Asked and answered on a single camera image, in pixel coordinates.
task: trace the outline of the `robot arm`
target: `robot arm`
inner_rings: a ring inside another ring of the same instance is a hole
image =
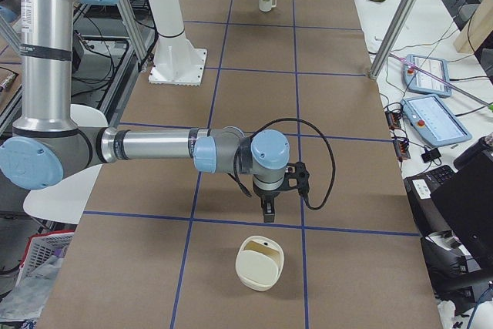
[[[133,132],[78,127],[70,119],[76,1],[22,0],[22,116],[13,124],[14,136],[0,147],[0,168],[13,183],[42,189],[100,163],[193,158],[199,171],[234,173],[238,183],[238,173],[253,175],[266,222],[273,221],[273,199],[281,191],[298,189],[307,197],[309,174],[302,163],[288,163],[289,143],[274,130],[245,137],[237,128]],[[296,186],[290,186],[291,179]]]

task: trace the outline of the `white base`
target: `white base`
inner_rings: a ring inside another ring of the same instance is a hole
[[[207,50],[193,48],[185,38],[176,41],[162,40],[154,56],[149,82],[199,86],[206,67],[206,59]]]

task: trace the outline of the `blue and white device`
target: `blue and white device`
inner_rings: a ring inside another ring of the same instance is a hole
[[[448,146],[472,138],[436,94],[402,99],[401,103],[403,114],[430,146]]]
[[[406,60],[419,66],[424,71],[450,82],[448,76],[447,61],[440,58],[430,58],[423,55],[408,54]],[[442,98],[452,95],[452,89],[442,84],[436,79],[426,76],[424,73],[414,70],[412,67],[404,65],[403,69],[404,84],[410,92],[421,94],[437,94]]]

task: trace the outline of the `sticker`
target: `sticker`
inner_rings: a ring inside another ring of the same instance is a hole
[[[426,181],[424,181],[423,179],[413,180],[413,185],[422,200],[428,200],[431,198],[431,192],[428,188],[428,185],[426,185]]]
[[[21,0],[22,32],[33,31],[32,7],[33,7],[32,0]]]

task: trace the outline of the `white mug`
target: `white mug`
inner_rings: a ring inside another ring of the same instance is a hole
[[[277,7],[277,0],[259,0],[259,9],[262,12],[268,12]]]

